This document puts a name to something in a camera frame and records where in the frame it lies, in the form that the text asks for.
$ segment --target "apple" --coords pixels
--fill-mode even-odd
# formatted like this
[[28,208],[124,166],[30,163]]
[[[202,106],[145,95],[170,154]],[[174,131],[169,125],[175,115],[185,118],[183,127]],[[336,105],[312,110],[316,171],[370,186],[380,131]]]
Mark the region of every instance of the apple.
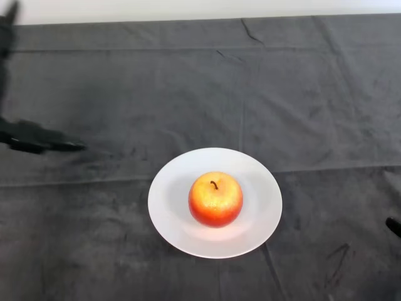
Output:
[[242,209],[238,182],[223,172],[208,172],[193,183],[188,197],[189,210],[200,223],[223,227],[234,221]]

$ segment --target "plate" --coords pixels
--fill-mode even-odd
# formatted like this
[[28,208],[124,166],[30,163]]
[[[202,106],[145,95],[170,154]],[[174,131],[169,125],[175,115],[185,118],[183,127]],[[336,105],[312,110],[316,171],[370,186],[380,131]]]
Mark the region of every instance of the plate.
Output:
[[[195,180],[210,171],[232,175],[241,185],[239,216],[223,228],[210,228],[189,212],[188,194]],[[252,157],[230,149],[197,149],[171,160],[150,186],[152,223],[171,245],[204,258],[229,258],[262,245],[275,231],[283,203],[272,174]]]

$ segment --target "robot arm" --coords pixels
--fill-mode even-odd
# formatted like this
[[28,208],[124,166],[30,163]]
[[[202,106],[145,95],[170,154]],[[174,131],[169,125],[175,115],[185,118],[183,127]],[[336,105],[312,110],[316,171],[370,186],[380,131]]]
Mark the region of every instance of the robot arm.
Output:
[[[0,16],[0,104],[6,91],[7,71],[5,62],[14,42],[13,24],[18,14],[15,1],[5,16]],[[33,122],[8,122],[0,116],[0,143],[8,144],[10,149],[41,154],[44,151],[81,151],[85,149],[82,141],[55,131],[46,130]]]

